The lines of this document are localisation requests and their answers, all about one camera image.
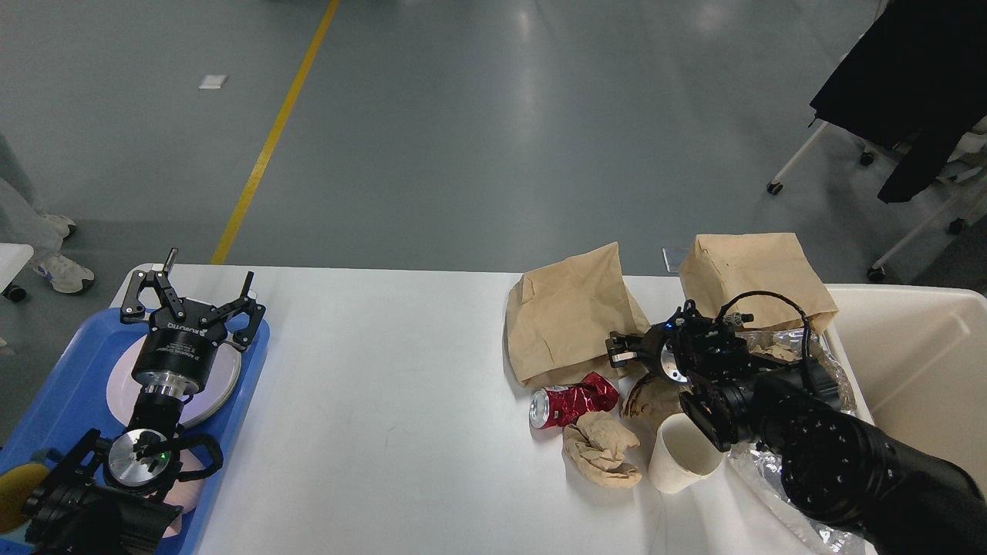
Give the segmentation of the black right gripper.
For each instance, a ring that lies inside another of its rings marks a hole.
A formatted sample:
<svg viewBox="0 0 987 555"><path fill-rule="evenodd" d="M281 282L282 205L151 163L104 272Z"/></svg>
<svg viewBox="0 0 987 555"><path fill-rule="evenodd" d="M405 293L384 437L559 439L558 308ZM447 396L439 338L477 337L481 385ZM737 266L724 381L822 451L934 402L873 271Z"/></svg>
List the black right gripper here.
<svg viewBox="0 0 987 555"><path fill-rule="evenodd" d="M646 371L639 380L642 384L691 384L688 372L679 366L677 352L679 333L692 311L691 308L678 308L669 320L652 325L644 336L610 331L606 347L611 368L624 368L637 359Z"/></svg>

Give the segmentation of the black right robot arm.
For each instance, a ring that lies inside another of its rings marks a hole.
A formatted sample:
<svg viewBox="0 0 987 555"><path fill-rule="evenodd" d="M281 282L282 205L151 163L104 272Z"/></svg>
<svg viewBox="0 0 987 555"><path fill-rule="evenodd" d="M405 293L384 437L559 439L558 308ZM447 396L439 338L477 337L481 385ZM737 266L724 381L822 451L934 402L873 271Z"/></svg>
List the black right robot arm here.
<svg viewBox="0 0 987 555"><path fill-rule="evenodd" d="M644 334L606 338L613 368L645 366L644 383L665 377L672 352L684 414L715 449L756 443L780 458L787 499L808 519L852 533L879 554L983 554L985 496L962 467L913 449L844 413L838 385L810 354L810 319L801 307L800 357L766 362L737 328L752 314L712 318L687 300Z"/></svg>

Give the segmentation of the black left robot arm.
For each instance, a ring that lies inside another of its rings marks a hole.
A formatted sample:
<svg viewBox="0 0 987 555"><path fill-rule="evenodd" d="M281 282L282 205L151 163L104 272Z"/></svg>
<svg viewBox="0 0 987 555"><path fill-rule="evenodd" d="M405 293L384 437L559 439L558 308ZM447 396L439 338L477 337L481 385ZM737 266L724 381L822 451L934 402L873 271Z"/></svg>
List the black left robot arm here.
<svg viewBox="0 0 987 555"><path fill-rule="evenodd" d="M244 277L222 305L170 283L176 251L137 268L119 316L78 331L11 437L42 477L7 503L36 554L186 553L214 502L267 348L267 308Z"/></svg>

